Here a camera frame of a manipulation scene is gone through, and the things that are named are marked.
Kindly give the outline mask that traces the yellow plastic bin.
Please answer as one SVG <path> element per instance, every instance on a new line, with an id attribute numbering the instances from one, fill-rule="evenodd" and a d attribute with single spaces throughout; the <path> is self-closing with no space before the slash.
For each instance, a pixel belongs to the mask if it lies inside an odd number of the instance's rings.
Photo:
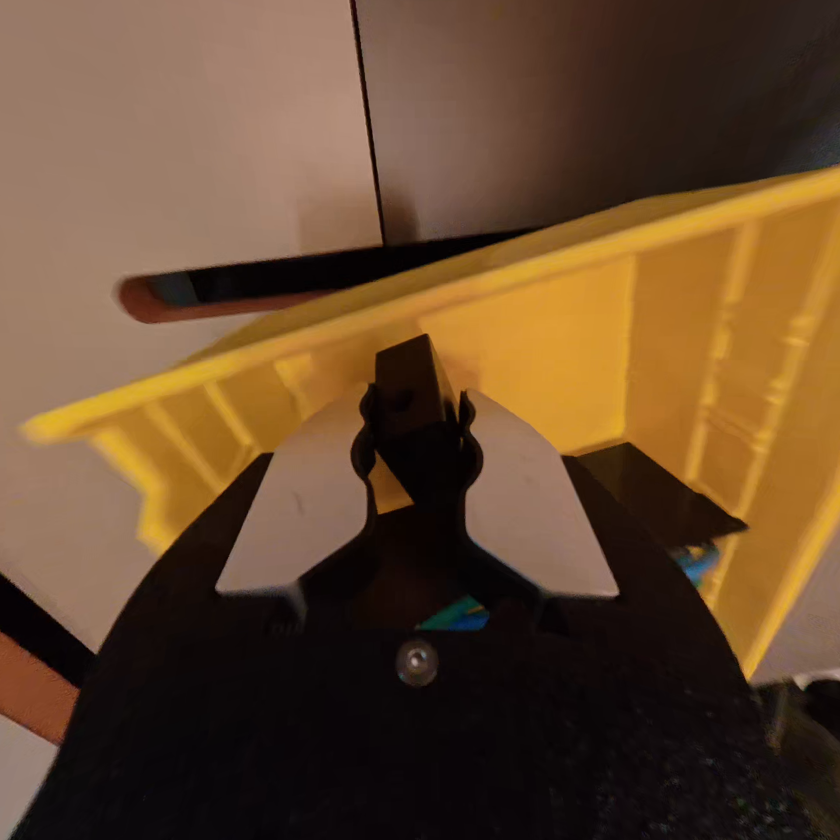
<path id="1" fill-rule="evenodd" d="M 622 440 L 745 520 L 707 604 L 745 676 L 838 527 L 838 166 L 657 196 L 275 311 L 27 420 L 97 449 L 157 554 L 257 454 L 427 333 L 561 453 Z"/>

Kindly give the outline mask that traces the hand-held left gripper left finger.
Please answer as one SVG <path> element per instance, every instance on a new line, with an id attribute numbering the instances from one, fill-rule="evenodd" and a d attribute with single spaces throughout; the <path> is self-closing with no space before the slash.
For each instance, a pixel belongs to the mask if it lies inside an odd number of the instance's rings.
<path id="1" fill-rule="evenodd" d="M 350 546 L 376 513 L 375 448 L 354 384 L 312 414 L 271 456 L 216 583 L 220 595 L 301 590 L 306 574 Z"/>

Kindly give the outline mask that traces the black flat panel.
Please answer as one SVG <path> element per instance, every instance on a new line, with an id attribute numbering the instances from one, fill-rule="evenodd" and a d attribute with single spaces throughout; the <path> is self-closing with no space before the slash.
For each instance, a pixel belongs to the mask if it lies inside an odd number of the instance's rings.
<path id="1" fill-rule="evenodd" d="M 576 459 L 668 550 L 699 547 L 749 525 L 693 490 L 634 444 L 599 448 Z"/>

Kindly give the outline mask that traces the black rectangular box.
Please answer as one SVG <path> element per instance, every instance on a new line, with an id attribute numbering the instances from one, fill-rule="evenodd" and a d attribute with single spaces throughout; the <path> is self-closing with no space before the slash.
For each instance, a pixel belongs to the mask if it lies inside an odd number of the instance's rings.
<path id="1" fill-rule="evenodd" d="M 377 454 L 412 501 L 444 507 L 460 482 L 455 392 L 424 333 L 375 357 L 371 425 Z"/>

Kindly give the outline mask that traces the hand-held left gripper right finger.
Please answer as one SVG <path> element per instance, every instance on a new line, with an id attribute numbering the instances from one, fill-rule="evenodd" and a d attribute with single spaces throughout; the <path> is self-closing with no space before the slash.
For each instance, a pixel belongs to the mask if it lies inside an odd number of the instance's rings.
<path id="1" fill-rule="evenodd" d="M 560 452 L 482 392 L 462 396 L 478 475 L 465 492 L 466 535 L 543 595 L 615 599 L 619 587 Z"/>

